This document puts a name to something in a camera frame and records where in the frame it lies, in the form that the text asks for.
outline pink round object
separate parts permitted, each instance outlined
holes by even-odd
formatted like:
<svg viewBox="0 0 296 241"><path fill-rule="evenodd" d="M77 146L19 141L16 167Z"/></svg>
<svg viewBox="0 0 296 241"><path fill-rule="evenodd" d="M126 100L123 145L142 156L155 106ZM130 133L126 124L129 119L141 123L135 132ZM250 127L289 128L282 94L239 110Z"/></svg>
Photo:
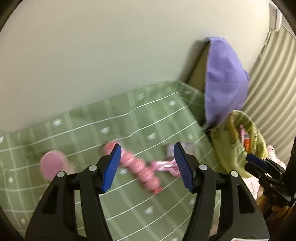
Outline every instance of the pink round object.
<svg viewBox="0 0 296 241"><path fill-rule="evenodd" d="M135 160L135 157L133 153L128 151L121 156L120 163L125 167L129 167L134 160Z"/></svg>
<svg viewBox="0 0 296 241"><path fill-rule="evenodd" d="M146 167L146 163L141 158L136 158L128 167L134 174L137 174Z"/></svg>
<svg viewBox="0 0 296 241"><path fill-rule="evenodd" d="M107 155L110 155L111 151L113 150L115 144L120 144L119 142L117 141L111 141L111 142L108 142L105 146L104 146L104 149L105 149L105 153ZM125 150L121 147L121 156L123 156L125 153Z"/></svg>
<svg viewBox="0 0 296 241"><path fill-rule="evenodd" d="M149 167L145 167L137 174L137 178L145 183L154 177L153 171Z"/></svg>
<svg viewBox="0 0 296 241"><path fill-rule="evenodd" d="M40 160L39 169L44 179L52 181L59 171L66 171L68 162L63 152L53 150Z"/></svg>
<svg viewBox="0 0 296 241"><path fill-rule="evenodd" d="M160 179L158 177L153 177L149 181L144 183L144 186L149 190L149 191L154 191L156 189L159 189L160 187Z"/></svg>

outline green fabric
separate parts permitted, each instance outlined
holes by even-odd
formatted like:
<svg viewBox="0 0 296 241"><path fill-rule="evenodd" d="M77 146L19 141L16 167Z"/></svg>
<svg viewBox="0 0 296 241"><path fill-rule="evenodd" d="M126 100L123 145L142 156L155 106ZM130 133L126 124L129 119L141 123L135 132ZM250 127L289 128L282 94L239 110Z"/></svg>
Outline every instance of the green fabric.
<svg viewBox="0 0 296 241"><path fill-rule="evenodd" d="M211 129L210 136L214 151L224 171L229 173L236 170L242 177L251 177L244 170L247 163L247 152L239 138L240 125L250 134L250 151L260 159L267 158L266 143L254 122L242 111L232 111L225 122Z"/></svg>
<svg viewBox="0 0 296 241"><path fill-rule="evenodd" d="M223 171L197 119L204 120L203 93L183 82L165 82L0 137L0 205L14 227L24 234L49 184L39 172L41 157L50 150L60 150L80 172L97 163L103 145L111 140L120 140L124 148L147 162L163 160L168 143L194 142L198 161ZM164 172L157 175L163 190L152 195L131 173L119 167L111 189L100 197L114 240L181 240L195 195L188 193L181 178ZM216 196L217 219L219 193ZM85 235L79 192L75 207L78 230Z"/></svg>

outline silver screw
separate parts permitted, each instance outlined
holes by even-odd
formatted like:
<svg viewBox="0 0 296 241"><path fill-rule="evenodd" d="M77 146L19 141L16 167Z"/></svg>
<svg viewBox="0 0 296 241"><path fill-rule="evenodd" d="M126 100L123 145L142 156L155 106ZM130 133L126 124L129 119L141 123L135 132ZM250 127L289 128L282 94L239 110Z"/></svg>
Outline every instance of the silver screw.
<svg viewBox="0 0 296 241"><path fill-rule="evenodd" d="M65 172L64 171L60 171L57 173L57 176L58 177L63 177L65 175Z"/></svg>
<svg viewBox="0 0 296 241"><path fill-rule="evenodd" d="M238 176L239 176L239 174L238 174L237 171L231 171L230 174L231 174L233 177L238 177Z"/></svg>
<svg viewBox="0 0 296 241"><path fill-rule="evenodd" d="M201 164L200 169L203 170L203 171L207 170L207 165Z"/></svg>
<svg viewBox="0 0 296 241"><path fill-rule="evenodd" d="M92 172L95 171L95 170L97 170L97 168L98 167L96 165L89 166L89 170L92 171Z"/></svg>

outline yellow bag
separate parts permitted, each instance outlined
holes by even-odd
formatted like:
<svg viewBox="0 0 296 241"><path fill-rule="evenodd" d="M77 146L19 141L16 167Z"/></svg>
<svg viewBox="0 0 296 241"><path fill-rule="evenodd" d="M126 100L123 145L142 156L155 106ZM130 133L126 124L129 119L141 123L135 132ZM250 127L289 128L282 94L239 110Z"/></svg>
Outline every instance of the yellow bag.
<svg viewBox="0 0 296 241"><path fill-rule="evenodd" d="M249 153L260 159L267 158L266 143L262 134L250 117L242 111L232 111L222 125L210 130L210 137L216 156L225 172L236 170L241 177L248 178L252 175L244 170L247 152L241 144L240 125L243 125L250 134Z"/></svg>

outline corrugated wall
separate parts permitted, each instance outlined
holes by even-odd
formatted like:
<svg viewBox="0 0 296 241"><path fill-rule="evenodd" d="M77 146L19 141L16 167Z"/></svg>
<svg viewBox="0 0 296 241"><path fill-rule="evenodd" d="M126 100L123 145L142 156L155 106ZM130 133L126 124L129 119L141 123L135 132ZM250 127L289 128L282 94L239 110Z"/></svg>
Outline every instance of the corrugated wall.
<svg viewBox="0 0 296 241"><path fill-rule="evenodd" d="M250 71L243 108L257 124L267 145L288 162L296 136L296 39L285 28L271 33L263 58Z"/></svg>

